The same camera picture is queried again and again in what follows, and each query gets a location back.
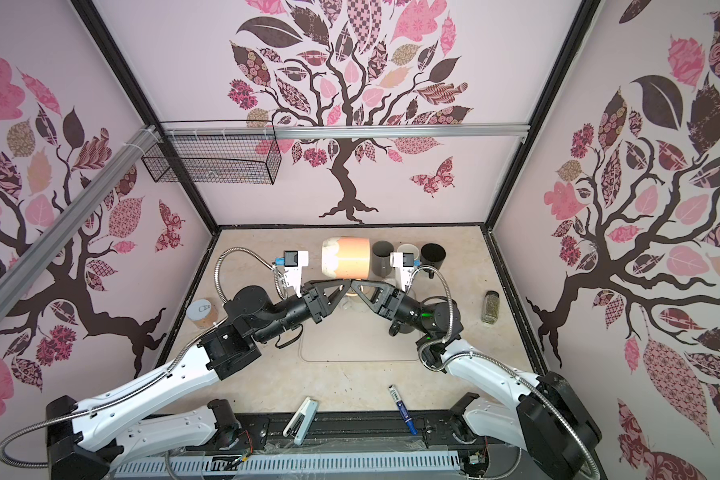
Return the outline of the back aluminium rail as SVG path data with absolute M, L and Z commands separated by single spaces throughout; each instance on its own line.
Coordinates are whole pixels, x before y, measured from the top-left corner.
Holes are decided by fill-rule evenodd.
M 233 136 L 258 135 L 278 140 L 418 138 L 418 137 L 520 137 L 526 138 L 530 126 L 522 123 L 471 123 L 455 125 L 383 125 L 383 126 L 265 126 L 265 127 L 201 127 L 164 126 L 167 136 Z

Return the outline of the glass spice jar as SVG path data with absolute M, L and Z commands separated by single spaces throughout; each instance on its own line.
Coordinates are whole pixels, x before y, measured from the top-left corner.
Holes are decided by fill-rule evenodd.
M 481 321 L 488 325 L 494 325 L 499 319 L 500 294 L 495 290 L 486 292 L 482 302 Z

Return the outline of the orange tin can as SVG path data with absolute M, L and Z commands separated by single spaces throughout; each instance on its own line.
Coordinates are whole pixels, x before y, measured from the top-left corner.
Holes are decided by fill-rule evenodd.
M 187 307 L 186 319 L 197 329 L 205 330 L 218 322 L 219 314 L 214 303 L 203 298 L 193 301 Z

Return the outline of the grey mug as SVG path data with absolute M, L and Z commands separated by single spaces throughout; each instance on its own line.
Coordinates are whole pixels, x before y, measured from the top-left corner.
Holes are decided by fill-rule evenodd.
M 392 271 L 391 265 L 392 253 L 395 251 L 395 247 L 388 241 L 377 241 L 371 246 L 371 272 L 379 277 L 386 278 Z

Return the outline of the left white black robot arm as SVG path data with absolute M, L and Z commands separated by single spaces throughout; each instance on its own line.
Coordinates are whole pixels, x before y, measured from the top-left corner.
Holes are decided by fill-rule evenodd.
M 319 281 L 278 303 L 262 287 L 247 286 L 225 303 L 221 325 L 191 341 L 171 362 L 98 397 L 51 402 L 46 408 L 50 477 L 102 479 L 124 463 L 180 447 L 234 446 L 241 424 L 227 400 L 182 414 L 158 412 L 248 367 L 265 342 L 308 320 L 324 320 L 357 285 Z

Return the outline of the translucent plastic tray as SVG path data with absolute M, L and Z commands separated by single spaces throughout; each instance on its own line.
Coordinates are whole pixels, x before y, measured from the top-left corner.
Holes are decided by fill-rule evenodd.
M 422 336 L 402 327 L 391 336 L 391 321 L 376 315 L 356 295 L 344 297 L 320 323 L 309 321 L 298 342 L 300 358 L 312 363 L 408 362 L 416 359 Z

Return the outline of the left aluminium rail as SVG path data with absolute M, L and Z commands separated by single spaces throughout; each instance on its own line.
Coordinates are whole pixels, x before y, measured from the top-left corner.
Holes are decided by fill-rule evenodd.
M 152 147 L 159 137 L 155 126 L 143 126 L 123 144 L 114 158 L 22 254 L 0 279 L 0 322 L 33 285 L 65 244 L 100 205 L 107 192 Z

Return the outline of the black base frame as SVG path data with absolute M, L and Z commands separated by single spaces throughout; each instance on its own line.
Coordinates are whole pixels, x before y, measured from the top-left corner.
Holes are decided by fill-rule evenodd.
M 447 446 L 456 450 L 474 448 L 482 440 L 502 442 L 488 436 L 476 436 L 462 422 L 461 413 L 474 400 L 485 400 L 475 393 L 465 394 L 449 410 L 412 413 L 417 436 L 412 436 L 401 417 L 391 411 L 326 412 L 315 416 L 307 440 L 367 440 L 397 438 L 421 440 L 428 447 Z M 112 440 L 83 439 L 87 434 L 75 430 L 79 447 L 96 454 L 111 468 L 133 459 L 181 447 L 213 451 L 262 449 L 283 436 L 285 417 L 280 413 L 235 416 L 226 400 L 212 400 L 187 413 L 154 416 L 136 421 L 114 435 Z

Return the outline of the peach orange mug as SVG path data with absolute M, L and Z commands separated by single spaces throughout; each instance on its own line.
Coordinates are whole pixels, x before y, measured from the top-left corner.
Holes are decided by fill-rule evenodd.
M 370 263 L 368 238 L 331 237 L 322 243 L 321 271 L 330 279 L 365 280 L 369 277 Z

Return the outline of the blue marker pen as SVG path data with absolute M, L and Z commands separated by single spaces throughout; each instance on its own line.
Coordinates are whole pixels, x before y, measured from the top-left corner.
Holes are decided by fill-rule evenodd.
M 418 430 L 415 427 L 414 420 L 413 420 L 406 404 L 404 403 L 404 400 L 402 399 L 398 389 L 396 388 L 395 385 L 390 385 L 388 387 L 388 391 L 398 409 L 398 412 L 400 413 L 400 415 L 402 417 L 403 422 L 405 423 L 406 427 L 408 428 L 409 432 L 411 433 L 412 436 L 417 436 Z

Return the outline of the black mug white base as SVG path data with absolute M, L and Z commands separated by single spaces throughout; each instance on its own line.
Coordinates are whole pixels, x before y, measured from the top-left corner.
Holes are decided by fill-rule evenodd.
M 437 243 L 424 244 L 420 249 L 419 260 L 421 264 L 431 266 L 437 270 L 442 267 L 446 257 L 447 252 L 445 248 Z

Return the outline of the white stapler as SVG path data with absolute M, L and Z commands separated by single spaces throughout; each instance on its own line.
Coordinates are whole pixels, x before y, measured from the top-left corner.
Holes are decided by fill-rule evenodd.
M 286 424 L 283 430 L 283 436 L 285 438 L 291 438 L 297 446 L 302 445 L 314 421 L 317 410 L 318 402 L 311 397 L 306 397 Z

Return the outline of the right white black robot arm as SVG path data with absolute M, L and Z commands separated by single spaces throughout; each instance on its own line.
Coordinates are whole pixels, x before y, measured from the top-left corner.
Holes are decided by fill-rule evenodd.
M 595 456 L 601 430 L 562 375 L 522 371 L 479 351 L 461 336 L 451 294 L 428 304 L 382 281 L 352 280 L 349 287 L 392 326 L 421 332 L 416 348 L 426 369 L 487 394 L 485 400 L 470 401 L 460 415 L 470 433 L 519 448 L 551 479 L 603 478 Z

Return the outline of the aluminium rail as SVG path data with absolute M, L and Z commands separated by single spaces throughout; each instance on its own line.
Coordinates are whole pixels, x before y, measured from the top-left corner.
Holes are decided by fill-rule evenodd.
M 201 127 L 164 126 L 167 136 L 233 136 L 258 135 L 278 140 L 418 138 L 418 137 L 520 137 L 526 138 L 530 126 L 522 123 L 471 123 L 455 125 L 383 125 L 383 126 L 265 126 L 265 127 Z
M 0 279 L 0 322 L 33 285 L 65 244 L 100 205 L 107 192 L 152 147 L 159 137 L 155 126 L 143 126 L 123 144 L 114 158 L 22 254 Z

